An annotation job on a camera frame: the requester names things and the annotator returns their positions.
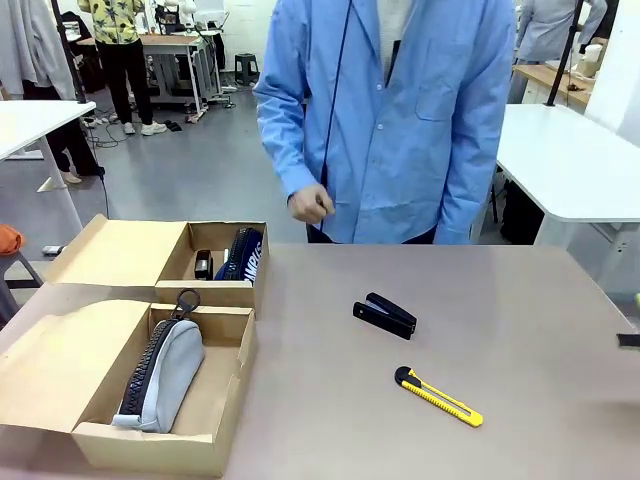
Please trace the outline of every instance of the blue shirt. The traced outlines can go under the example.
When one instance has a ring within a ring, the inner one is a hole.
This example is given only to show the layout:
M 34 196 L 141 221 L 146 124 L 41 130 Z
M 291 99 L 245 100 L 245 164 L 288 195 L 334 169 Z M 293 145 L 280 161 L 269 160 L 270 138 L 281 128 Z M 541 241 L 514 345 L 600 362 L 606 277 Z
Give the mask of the blue shirt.
M 287 196 L 318 183 L 347 0 L 279 0 L 258 124 Z M 324 232 L 340 243 L 469 243 L 496 165 L 509 88 L 512 0 L 415 0 L 391 81 L 380 61 L 377 2 L 349 12 Z M 306 116 L 302 103 L 308 99 Z
M 587 44 L 607 12 L 605 0 L 586 0 L 591 5 L 578 43 Z M 518 59 L 530 62 L 559 60 L 573 22 L 576 0 L 525 0 L 518 31 Z

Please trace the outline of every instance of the black trousers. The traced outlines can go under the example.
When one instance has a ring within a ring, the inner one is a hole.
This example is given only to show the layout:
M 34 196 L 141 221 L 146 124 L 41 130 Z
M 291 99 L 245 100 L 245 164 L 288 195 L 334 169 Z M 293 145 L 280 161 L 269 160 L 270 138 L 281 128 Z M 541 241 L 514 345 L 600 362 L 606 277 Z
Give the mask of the black trousers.
M 417 237 L 407 240 L 403 245 L 431 245 L 433 239 L 436 236 L 435 227 L 429 230 L 427 233 L 418 235 Z M 335 243 L 329 238 L 329 236 L 318 230 L 313 225 L 307 225 L 307 242 L 309 243 Z
M 138 115 L 145 125 L 153 122 L 151 99 L 147 86 L 147 63 L 144 58 L 142 42 L 137 40 L 126 45 L 109 45 L 96 42 L 102 69 L 104 70 L 113 106 L 122 123 L 131 122 L 131 107 L 127 92 L 127 76 L 133 96 L 138 105 Z
M 60 100 L 58 92 L 53 87 L 36 87 L 35 84 L 28 81 L 23 81 L 22 86 L 25 100 Z M 100 174 L 96 159 L 84 138 L 78 120 L 73 120 L 47 134 L 47 142 L 60 171 L 68 172 L 71 166 L 69 158 L 64 153 L 64 150 L 67 149 L 78 175 L 95 176 Z

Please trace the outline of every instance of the open cardboard box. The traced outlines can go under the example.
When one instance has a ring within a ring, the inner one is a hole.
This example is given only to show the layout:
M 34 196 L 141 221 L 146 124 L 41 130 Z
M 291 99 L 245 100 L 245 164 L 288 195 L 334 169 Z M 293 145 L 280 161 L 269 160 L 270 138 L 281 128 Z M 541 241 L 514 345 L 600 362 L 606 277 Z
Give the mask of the open cardboard box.
M 171 433 L 109 425 L 154 326 L 172 310 L 111 300 L 45 317 L 0 358 L 0 424 L 71 433 L 98 468 L 221 476 L 255 357 L 251 309 L 189 314 L 205 358 Z
M 224 263 L 224 250 L 231 248 L 242 227 L 254 228 L 263 236 L 253 285 L 249 281 L 196 280 L 198 250 L 211 250 L 217 271 Z M 202 305 L 259 311 L 268 257 L 266 223 L 147 222 L 97 215 L 52 262 L 45 277 L 51 283 L 131 287 L 122 289 L 123 298 L 139 299 L 142 294 L 162 303 L 174 303 L 182 289 L 195 288 Z

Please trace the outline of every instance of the white undershirt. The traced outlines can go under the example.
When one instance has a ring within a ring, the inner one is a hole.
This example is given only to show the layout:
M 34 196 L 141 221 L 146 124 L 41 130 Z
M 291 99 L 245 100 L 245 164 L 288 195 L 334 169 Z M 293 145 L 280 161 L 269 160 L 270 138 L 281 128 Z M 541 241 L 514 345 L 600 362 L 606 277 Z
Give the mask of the white undershirt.
M 380 19 L 380 57 L 385 78 L 389 74 L 393 44 L 402 40 L 404 27 L 413 0 L 378 0 Z

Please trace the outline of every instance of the hand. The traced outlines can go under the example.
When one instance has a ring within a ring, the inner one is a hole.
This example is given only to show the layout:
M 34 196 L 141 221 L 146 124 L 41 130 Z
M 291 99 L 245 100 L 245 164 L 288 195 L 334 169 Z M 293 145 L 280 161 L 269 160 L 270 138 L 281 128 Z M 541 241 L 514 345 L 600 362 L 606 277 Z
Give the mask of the hand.
M 329 194 L 319 183 L 291 195 L 287 206 L 293 218 L 310 225 L 320 223 L 327 215 L 336 213 Z

